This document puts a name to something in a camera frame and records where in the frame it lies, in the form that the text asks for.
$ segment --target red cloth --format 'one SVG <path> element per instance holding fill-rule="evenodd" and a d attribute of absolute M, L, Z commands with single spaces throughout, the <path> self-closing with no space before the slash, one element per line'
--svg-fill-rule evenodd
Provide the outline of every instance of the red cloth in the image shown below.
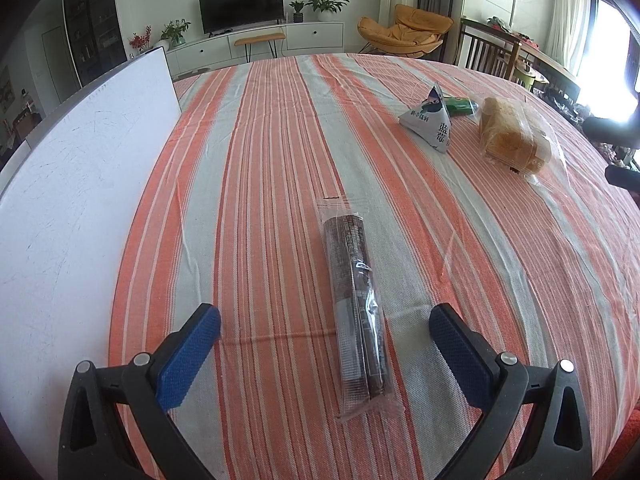
<path fill-rule="evenodd" d="M 629 453 L 629 450 L 631 450 L 638 438 L 640 438 L 640 410 L 636 408 L 631 413 L 625 429 L 620 433 L 615 446 L 609 453 L 609 456 L 607 456 L 604 464 L 602 464 L 602 467 L 593 475 L 593 480 L 607 480 L 624 460 L 626 454 Z"/>

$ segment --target blueberry picture on package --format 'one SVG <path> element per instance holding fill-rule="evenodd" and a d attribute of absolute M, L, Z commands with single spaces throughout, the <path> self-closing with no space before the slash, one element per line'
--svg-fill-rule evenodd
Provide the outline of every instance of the blueberry picture on package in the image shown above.
<path fill-rule="evenodd" d="M 434 88 L 429 92 L 429 97 L 427 97 L 423 102 L 421 108 L 421 113 L 429 113 L 433 114 L 442 110 L 442 100 L 438 95 L 438 91 Z"/>

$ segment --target bread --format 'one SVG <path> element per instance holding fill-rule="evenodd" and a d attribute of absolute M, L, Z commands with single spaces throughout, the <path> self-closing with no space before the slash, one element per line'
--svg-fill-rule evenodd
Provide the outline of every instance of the bread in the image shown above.
<path fill-rule="evenodd" d="M 548 128 L 531 106 L 488 97 L 482 106 L 480 148 L 515 170 L 535 174 L 551 160 Z"/>

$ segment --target white plant pot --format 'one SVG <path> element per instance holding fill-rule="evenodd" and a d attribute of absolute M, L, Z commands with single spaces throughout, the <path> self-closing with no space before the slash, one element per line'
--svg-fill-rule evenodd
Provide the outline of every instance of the white plant pot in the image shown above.
<path fill-rule="evenodd" d="M 321 10 L 318 14 L 318 20 L 321 22 L 334 22 L 337 17 L 337 13 L 332 10 Z"/>
<path fill-rule="evenodd" d="M 164 48 L 164 53 L 166 54 L 171 48 L 171 43 L 169 43 L 169 40 L 160 40 L 154 45 L 154 47 L 156 46 L 161 46 L 162 48 Z"/>

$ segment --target window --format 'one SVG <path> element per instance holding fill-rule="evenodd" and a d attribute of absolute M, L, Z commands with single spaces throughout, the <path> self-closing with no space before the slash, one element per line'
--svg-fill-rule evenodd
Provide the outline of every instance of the window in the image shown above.
<path fill-rule="evenodd" d="M 627 22 L 610 0 L 591 0 L 578 103 L 589 105 L 597 117 L 623 122 L 636 109 L 638 99 L 625 83 L 630 38 Z"/>

